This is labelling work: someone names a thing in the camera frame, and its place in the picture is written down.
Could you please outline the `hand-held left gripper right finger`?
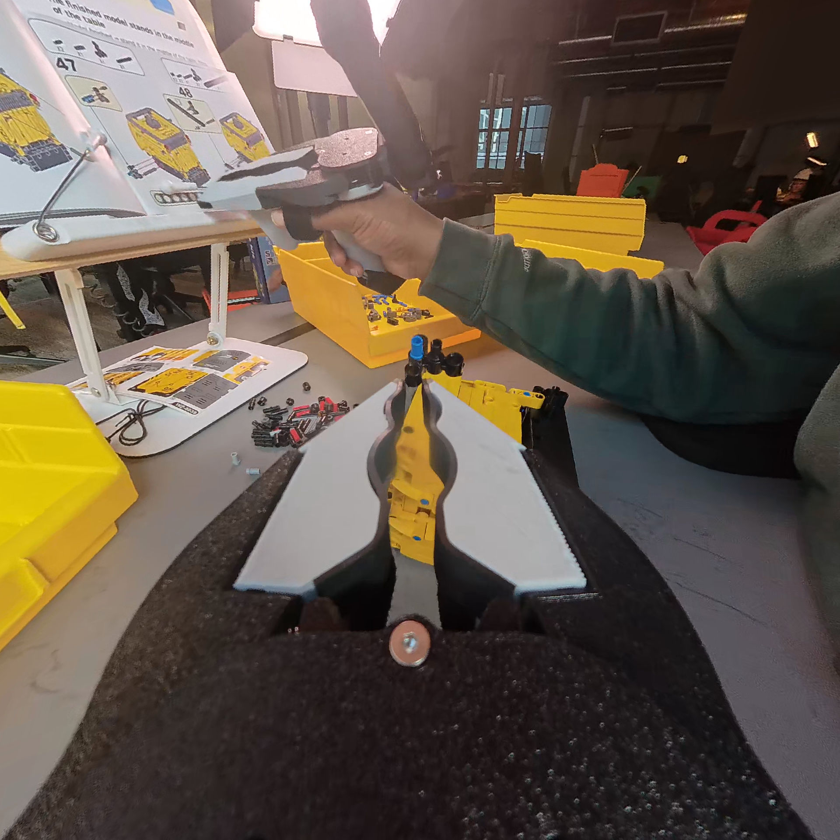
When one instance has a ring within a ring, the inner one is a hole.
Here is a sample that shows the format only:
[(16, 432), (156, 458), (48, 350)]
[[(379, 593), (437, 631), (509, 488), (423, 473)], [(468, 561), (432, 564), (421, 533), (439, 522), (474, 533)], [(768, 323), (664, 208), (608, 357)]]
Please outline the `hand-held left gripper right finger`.
[(525, 459), (525, 447), (434, 381), (430, 459), (444, 490), (437, 535), (514, 595), (582, 592), (586, 577)]

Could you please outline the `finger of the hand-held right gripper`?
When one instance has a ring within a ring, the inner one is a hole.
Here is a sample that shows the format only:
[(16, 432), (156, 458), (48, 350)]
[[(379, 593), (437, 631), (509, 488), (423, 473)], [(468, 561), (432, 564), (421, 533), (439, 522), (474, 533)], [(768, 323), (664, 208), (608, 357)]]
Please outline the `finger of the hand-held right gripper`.
[(320, 185), (319, 153), (313, 145), (270, 154), (241, 164), (217, 178), (217, 185), (256, 183), (296, 188), (300, 185)]
[(276, 198), (259, 197), (258, 191), (270, 192), (288, 184), (283, 181), (213, 181), (200, 191), (197, 204), (207, 211), (261, 213), (275, 209), (279, 204)]

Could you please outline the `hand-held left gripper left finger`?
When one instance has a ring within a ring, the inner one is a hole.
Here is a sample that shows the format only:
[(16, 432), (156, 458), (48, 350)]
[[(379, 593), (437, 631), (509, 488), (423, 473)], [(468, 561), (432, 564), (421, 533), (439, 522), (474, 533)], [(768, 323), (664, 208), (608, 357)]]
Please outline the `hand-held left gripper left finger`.
[(302, 599), (386, 589), (395, 571), (388, 491), (400, 431), (394, 381), (303, 445), (234, 588)]

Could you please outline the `yellow lego vehicle model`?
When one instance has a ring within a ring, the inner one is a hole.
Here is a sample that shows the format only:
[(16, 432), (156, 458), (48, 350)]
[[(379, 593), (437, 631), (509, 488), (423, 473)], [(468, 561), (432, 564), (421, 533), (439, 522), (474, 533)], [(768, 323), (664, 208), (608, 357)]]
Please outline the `yellow lego vehicle model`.
[[(508, 389), (497, 383), (469, 381), (461, 374), (449, 375), (437, 363), (424, 370), (423, 380), (443, 386), (525, 448), (543, 453), (563, 476), (577, 482), (565, 416), (568, 394), (559, 387)], [(388, 490), (391, 545), (410, 560), (432, 565), (436, 506), (444, 483), (431, 466), (419, 388), (406, 411), (395, 452), (395, 474)]]

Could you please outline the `black lego connector assembly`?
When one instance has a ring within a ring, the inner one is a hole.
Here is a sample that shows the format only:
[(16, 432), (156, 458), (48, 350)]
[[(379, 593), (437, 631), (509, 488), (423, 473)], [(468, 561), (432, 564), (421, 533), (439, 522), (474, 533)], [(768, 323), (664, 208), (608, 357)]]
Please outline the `black lego connector assembly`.
[(412, 336), (404, 370), (405, 408), (410, 407), (426, 380), (440, 384), (458, 397), (464, 365), (461, 353), (444, 352), (441, 339), (429, 340), (422, 334)]

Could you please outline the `pile of small lego pins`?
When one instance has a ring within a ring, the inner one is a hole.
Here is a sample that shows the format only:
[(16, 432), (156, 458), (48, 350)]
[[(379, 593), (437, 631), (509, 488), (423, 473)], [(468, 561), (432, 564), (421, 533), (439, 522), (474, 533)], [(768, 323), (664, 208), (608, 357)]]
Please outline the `pile of small lego pins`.
[(253, 414), (250, 440), (259, 449), (299, 449), (358, 405), (320, 393), (309, 381), (301, 383), (299, 394), (287, 395), (278, 403), (270, 403), (267, 395), (254, 396), (246, 403)]

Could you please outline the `lego instruction booklet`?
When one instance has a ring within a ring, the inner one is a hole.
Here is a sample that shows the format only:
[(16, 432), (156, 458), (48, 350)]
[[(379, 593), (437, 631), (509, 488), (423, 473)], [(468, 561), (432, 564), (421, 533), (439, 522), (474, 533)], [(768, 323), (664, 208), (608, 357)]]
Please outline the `lego instruction booklet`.
[(211, 223), (207, 183), (273, 151), (190, 2), (2, 2), (2, 231)]

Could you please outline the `pile of mixed lego parts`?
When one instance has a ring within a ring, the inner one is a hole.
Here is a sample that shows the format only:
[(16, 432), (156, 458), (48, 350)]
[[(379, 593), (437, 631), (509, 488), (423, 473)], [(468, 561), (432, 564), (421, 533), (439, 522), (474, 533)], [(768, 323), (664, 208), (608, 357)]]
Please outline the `pile of mixed lego parts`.
[(385, 326), (398, 327), (404, 323), (420, 322), (434, 317), (430, 309), (405, 304), (394, 295), (363, 295), (361, 302), (365, 320), (369, 330), (373, 332)]

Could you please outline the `lego sticker sheet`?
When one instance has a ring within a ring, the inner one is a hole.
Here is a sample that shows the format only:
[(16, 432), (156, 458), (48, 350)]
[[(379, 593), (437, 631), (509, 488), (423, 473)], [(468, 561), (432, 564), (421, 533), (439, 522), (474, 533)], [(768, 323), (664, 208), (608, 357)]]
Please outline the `lego sticker sheet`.
[(246, 350), (153, 347), (103, 372), (118, 395), (198, 415), (270, 368)]

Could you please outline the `person's right hand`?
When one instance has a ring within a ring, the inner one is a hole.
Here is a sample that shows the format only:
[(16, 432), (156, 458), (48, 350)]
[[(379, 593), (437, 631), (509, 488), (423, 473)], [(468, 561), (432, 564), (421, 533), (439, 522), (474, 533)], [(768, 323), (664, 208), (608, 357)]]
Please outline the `person's right hand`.
[(424, 280), (434, 266), (443, 238), (444, 222), (417, 205), (412, 198), (384, 183), (374, 195), (351, 203), (337, 203), (311, 215), (322, 233), (334, 265), (360, 278), (361, 264), (352, 259), (336, 233), (351, 236), (363, 249), (379, 256), (386, 271)]

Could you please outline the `blue cardboard box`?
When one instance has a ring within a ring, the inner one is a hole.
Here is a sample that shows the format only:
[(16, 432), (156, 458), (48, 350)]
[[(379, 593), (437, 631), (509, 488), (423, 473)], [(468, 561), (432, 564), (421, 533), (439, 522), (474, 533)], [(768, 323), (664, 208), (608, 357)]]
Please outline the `blue cardboard box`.
[(289, 302), (291, 298), (278, 258), (279, 249), (264, 235), (250, 238), (247, 245), (260, 302), (266, 305)]

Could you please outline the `yellow divided parts bin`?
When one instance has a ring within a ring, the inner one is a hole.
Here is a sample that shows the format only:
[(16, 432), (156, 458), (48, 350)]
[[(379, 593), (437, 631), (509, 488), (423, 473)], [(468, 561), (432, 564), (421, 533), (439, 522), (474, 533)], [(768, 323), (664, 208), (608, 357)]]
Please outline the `yellow divided parts bin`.
[(405, 280), (393, 295), (405, 304), (430, 309), (434, 317), (370, 331), (361, 298), (375, 293), (336, 267), (322, 242), (279, 249), (278, 258), (295, 312), (370, 369), (404, 361), (416, 334), (442, 340), (444, 349), (481, 335), (422, 296), (417, 279)]

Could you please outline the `paned window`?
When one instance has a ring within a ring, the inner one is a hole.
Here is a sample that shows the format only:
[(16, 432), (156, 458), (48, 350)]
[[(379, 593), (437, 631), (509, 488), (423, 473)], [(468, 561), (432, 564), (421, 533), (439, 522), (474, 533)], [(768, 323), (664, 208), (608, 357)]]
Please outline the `paned window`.
[[(478, 110), (476, 168), (502, 171), (507, 166), (511, 146), (513, 107), (505, 100), (500, 108), (491, 110), (482, 105)], [(516, 146), (516, 167), (524, 167), (527, 154), (544, 158), (547, 145), (552, 106), (546, 101), (526, 98), (521, 106)]]

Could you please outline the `orange plastic crate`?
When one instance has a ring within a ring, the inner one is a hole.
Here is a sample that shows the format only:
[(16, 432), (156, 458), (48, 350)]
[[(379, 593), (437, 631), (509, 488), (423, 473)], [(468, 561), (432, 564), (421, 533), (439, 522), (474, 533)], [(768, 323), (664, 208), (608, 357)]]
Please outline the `orange plastic crate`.
[(622, 196), (629, 170), (614, 164), (600, 163), (582, 170), (575, 191), (577, 196), (619, 198)]

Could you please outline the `red plastic chair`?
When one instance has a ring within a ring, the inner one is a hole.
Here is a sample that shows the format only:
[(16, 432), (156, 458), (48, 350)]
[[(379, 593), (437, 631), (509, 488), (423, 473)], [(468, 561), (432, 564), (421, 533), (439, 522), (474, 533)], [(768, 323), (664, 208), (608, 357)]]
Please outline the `red plastic chair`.
[(704, 256), (725, 244), (747, 243), (768, 218), (758, 212), (760, 203), (749, 211), (725, 209), (711, 215), (700, 227), (686, 226), (686, 233)]

